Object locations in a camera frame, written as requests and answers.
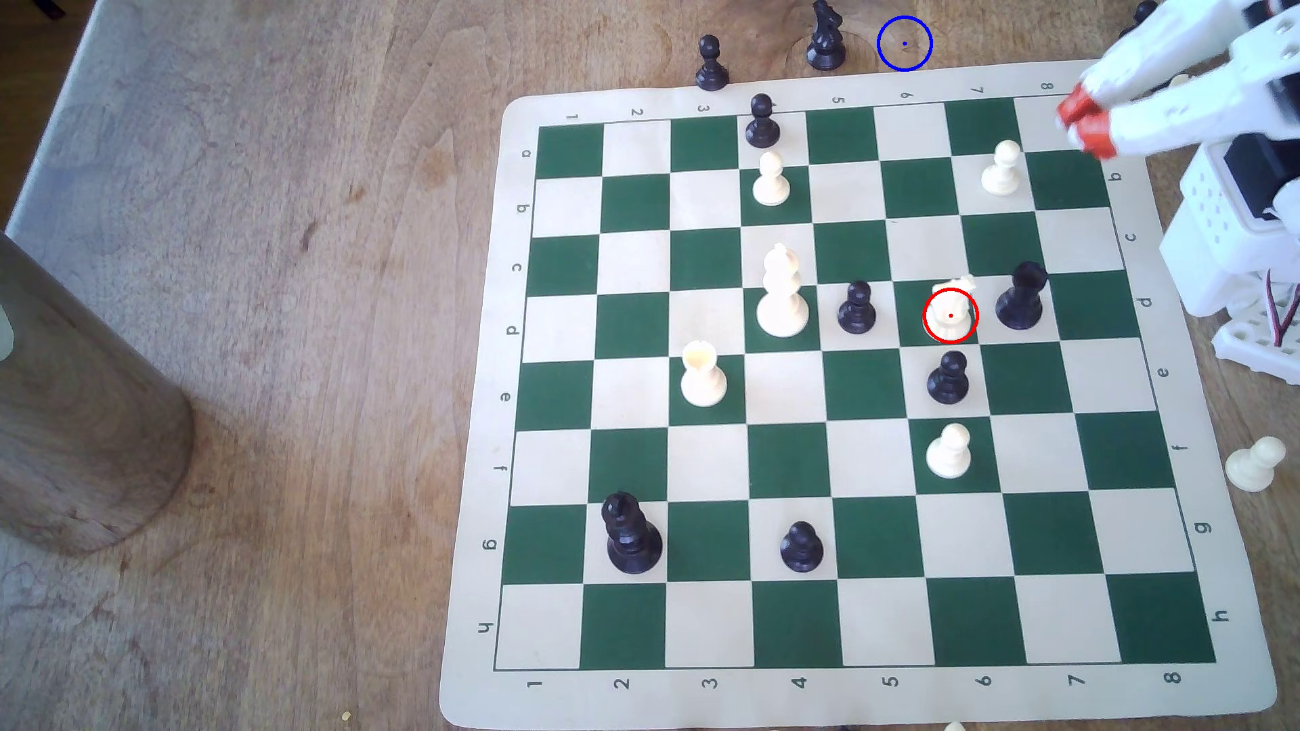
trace chessboard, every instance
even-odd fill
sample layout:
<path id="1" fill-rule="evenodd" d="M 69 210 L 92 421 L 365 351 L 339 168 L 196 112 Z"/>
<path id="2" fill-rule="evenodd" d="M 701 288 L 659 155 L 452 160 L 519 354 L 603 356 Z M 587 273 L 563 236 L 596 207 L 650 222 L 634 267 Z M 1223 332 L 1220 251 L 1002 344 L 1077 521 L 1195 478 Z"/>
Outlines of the chessboard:
<path id="1" fill-rule="evenodd" d="M 1086 61 L 514 101 L 502 122 L 442 669 L 478 728 L 1244 713 L 1277 688 L 1141 159 L 1074 151 Z M 753 195 L 767 94 L 789 198 Z M 982 172 L 1015 140 L 1022 181 Z M 763 260 L 807 325 L 758 326 Z M 994 316 L 1036 261 L 1043 317 Z M 923 325 L 970 274 L 978 326 Z M 874 326 L 837 321 L 866 281 Z M 682 395 L 682 349 L 727 379 Z M 968 394 L 927 393 L 940 358 Z M 948 424 L 957 479 L 927 467 Z M 663 553 L 607 554 L 636 497 Z M 781 561 L 806 522 L 824 557 Z"/>

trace black pawn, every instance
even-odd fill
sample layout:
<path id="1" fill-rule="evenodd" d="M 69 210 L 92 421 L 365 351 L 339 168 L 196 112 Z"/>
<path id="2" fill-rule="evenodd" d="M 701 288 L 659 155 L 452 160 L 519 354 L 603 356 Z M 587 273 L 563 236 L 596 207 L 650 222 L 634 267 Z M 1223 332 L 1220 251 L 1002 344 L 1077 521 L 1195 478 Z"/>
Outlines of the black pawn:
<path id="1" fill-rule="evenodd" d="M 624 574 L 645 574 L 663 554 L 663 536 L 646 520 L 637 498 L 614 493 L 601 506 L 604 532 L 610 535 L 606 553 L 614 567 Z"/>
<path id="2" fill-rule="evenodd" d="M 706 35 L 699 39 L 699 56 L 705 65 L 696 72 L 696 86 L 705 91 L 718 91 L 731 82 L 727 66 L 718 62 L 722 48 L 718 46 L 716 35 Z"/>
<path id="3" fill-rule="evenodd" d="M 807 574 L 822 563 L 822 538 L 816 537 L 812 525 L 800 520 L 790 525 L 790 531 L 781 538 L 781 561 L 790 571 Z"/>
<path id="4" fill-rule="evenodd" d="M 776 144 L 781 139 L 781 127 L 772 118 L 772 98 L 755 94 L 749 100 L 749 111 L 754 114 L 754 121 L 745 127 L 745 140 L 760 150 Z"/>
<path id="5" fill-rule="evenodd" d="M 845 332 L 861 336 L 876 324 L 876 308 L 871 304 L 871 285 L 853 282 L 849 285 L 849 299 L 840 306 L 836 316 Z"/>
<path id="6" fill-rule="evenodd" d="M 926 390 L 939 403 L 952 406 L 966 398 L 971 381 L 966 377 L 966 356 L 959 350 L 949 350 L 939 359 L 939 368 L 930 373 Z"/>
<path id="7" fill-rule="evenodd" d="M 1027 330 L 1043 317 L 1039 293 L 1048 284 L 1048 271 L 1037 261 L 1020 261 L 1011 272 L 1011 289 L 997 298 L 997 319 L 1013 330 Z"/>

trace wood grain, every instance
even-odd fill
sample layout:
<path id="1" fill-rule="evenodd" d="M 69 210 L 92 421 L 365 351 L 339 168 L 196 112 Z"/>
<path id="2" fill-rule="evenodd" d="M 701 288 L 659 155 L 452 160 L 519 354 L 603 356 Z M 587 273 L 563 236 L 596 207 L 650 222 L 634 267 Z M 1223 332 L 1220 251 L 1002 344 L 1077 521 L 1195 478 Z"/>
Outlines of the wood grain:
<path id="1" fill-rule="evenodd" d="M 933 29 L 940 68 L 1096 57 L 1132 9 L 836 5 L 858 34 L 838 73 L 881 70 L 871 23 L 900 12 Z M 502 111 L 690 83 L 702 33 L 733 81 L 812 75 L 811 18 L 790 0 L 101 0 L 9 234 L 191 394 L 198 446 L 177 498 L 117 548 L 69 561 L 0 538 L 0 728 L 445 726 Z M 1166 222 L 1187 159 L 1150 163 Z M 1192 321 L 1223 455 L 1262 434 L 1300 446 L 1295 389 L 1214 360 L 1216 326 Z M 1295 464 L 1232 494 L 1278 704 L 1037 727 L 1296 724 Z"/>

